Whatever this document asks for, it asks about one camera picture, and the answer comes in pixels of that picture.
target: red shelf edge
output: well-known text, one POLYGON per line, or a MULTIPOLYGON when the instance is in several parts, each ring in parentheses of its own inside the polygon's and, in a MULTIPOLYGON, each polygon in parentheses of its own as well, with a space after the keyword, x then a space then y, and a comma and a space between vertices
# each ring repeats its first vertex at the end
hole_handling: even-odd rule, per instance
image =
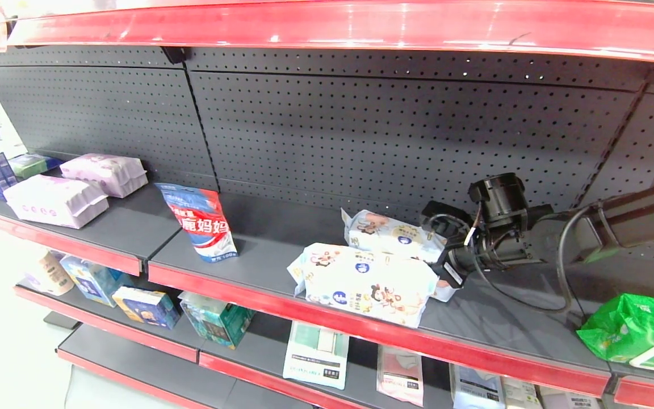
POLYGON ((148 334, 147 332, 139 331, 138 329, 130 328, 125 325, 115 323, 109 319, 101 318, 101 316, 92 314, 90 312, 75 308, 60 301, 54 300, 46 295, 27 290, 22 287, 14 287, 15 294, 25 300, 38 303, 41 306, 51 309, 52 311, 59 312, 60 314, 69 316, 72 319, 81 321, 85 324, 93 326, 94 328, 102 329, 103 331, 110 332, 111 334, 119 337, 124 337, 130 341, 137 342, 138 344, 158 349, 158 351, 165 352, 166 354, 174 355, 175 357, 182 358, 190 362, 196 362, 198 351, 195 348, 190 348, 182 344, 177 344, 173 341, 162 339, 161 337, 148 334))
POLYGON ((3 217, 0 217, 0 230, 20 239, 34 241, 34 243, 56 249, 62 253, 72 254, 130 275, 140 276, 140 260, 135 256, 126 256, 125 254, 108 251, 3 217))
POLYGON ((276 376, 263 373, 259 370, 251 369, 240 365, 236 362, 224 360, 215 355, 207 354, 201 351, 198 357, 198 365, 215 370, 233 378, 241 379, 262 388, 270 389, 276 393, 281 393, 302 402, 314 404, 319 407, 329 407, 330 409, 365 409, 364 406, 353 402, 345 401, 330 394, 323 393, 317 389, 302 386, 298 383, 278 378, 276 376))
POLYGON ((654 379, 625 376, 615 392, 615 402, 631 406, 654 407, 654 379))
POLYGON ((320 325, 377 344, 392 345, 438 360, 595 398, 601 398, 610 380, 609 372, 563 365, 542 358, 522 357, 469 341, 433 336, 425 331, 325 308, 298 298, 271 295, 205 276, 179 272, 152 262, 148 267, 148 277, 150 282, 236 303, 266 314, 320 325))
POLYGON ((80 368, 93 372, 102 377, 111 379, 112 381, 122 383, 125 386, 130 386, 130 388, 136 389, 138 391, 142 391, 142 393, 147 393, 156 398, 161 398, 167 402, 178 404, 178 406, 187 407, 188 409, 213 409, 213 407, 205 406, 204 404, 193 402, 190 399, 182 398, 176 394, 169 393, 168 391, 164 391, 163 389, 159 389, 156 388, 155 386, 138 381, 137 379, 130 378, 127 375, 122 375, 122 373, 118 373, 114 370, 107 369, 94 362, 84 360, 83 358, 70 354, 69 352, 62 351, 62 349, 57 350, 57 355, 63 360, 71 362, 80 368))

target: white package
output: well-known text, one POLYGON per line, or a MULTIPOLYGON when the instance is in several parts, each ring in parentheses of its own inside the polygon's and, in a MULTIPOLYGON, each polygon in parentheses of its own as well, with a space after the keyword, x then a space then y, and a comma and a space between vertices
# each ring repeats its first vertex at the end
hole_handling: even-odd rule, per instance
MULTIPOLYGON (((433 264, 438 261, 446 239, 402 221, 368 210, 361 210, 350 217, 344 209, 342 221, 345 222, 345 241, 351 248, 382 253, 396 254, 405 258, 433 264)), ((433 298, 446 302, 456 292, 447 281, 439 280, 433 298)))
POLYGON ((63 178, 99 186, 107 196, 126 197, 148 183, 138 158, 88 153, 60 165, 63 178))
POLYGON ((425 262, 314 243, 287 267, 307 301, 417 328, 438 276, 425 262))
POLYGON ((423 407, 423 362, 415 352, 378 346, 377 391, 423 407))
POLYGON ((502 378, 506 394, 506 409, 542 409, 533 383, 514 378, 502 378))
POLYGON ((451 364, 454 409, 506 409, 501 376, 451 364))
POLYGON ((37 174, 5 190, 21 220, 81 228, 107 210, 107 195, 90 183, 37 174))

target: gray shelf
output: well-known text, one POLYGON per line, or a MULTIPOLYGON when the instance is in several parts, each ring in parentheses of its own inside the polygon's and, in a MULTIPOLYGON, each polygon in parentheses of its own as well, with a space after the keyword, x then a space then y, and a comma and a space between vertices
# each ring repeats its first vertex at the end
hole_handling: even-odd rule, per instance
MULTIPOLYGON (((257 313, 244 339, 241 340, 236 349, 228 349, 206 341, 200 347, 200 350, 281 378, 290 328, 291 321, 288 319, 257 313)), ((345 390, 314 383, 290 381, 365 407, 375 409, 382 407, 409 409, 415 407, 410 403, 401 402, 378 393, 376 390, 377 344, 351 337, 347 359, 345 390)), ((423 359, 424 407, 426 409, 451 407, 451 385, 448 375, 449 368, 446 362, 429 358, 423 359)))
POLYGON ((82 243, 132 254, 143 260, 153 256, 180 230, 161 192, 153 185, 143 186, 124 199, 109 197, 107 202, 110 208, 79 230, 19 220, 7 202, 1 200, 0 217, 82 243), (127 231, 134 233, 125 237, 127 231))
POLYGON ((154 389, 168 391, 205 406, 224 409, 311 407, 257 386, 241 385, 241 381, 229 376, 87 325, 72 332, 60 344, 59 349, 94 365, 147 383, 154 389))
MULTIPOLYGON (((290 298, 294 282, 286 266, 302 249, 312 243, 345 243, 337 210, 237 194, 222 194, 221 204, 234 231, 238 258, 207 264, 193 251, 186 233, 181 232, 149 264, 290 298)), ((509 285, 507 290, 527 301, 561 306, 551 266, 525 268, 493 279, 509 285)), ((544 314, 507 300, 472 277, 450 302, 429 301, 420 331, 608 372, 608 365, 592 355, 574 334, 581 318, 577 303, 569 313, 544 314)))

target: black pegboard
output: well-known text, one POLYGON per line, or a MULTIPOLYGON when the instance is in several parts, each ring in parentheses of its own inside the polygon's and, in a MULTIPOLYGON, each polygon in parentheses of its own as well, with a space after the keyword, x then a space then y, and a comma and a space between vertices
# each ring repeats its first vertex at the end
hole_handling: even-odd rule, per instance
POLYGON ((195 48, 190 70, 498 81, 639 90, 648 62, 567 55, 368 49, 195 48))

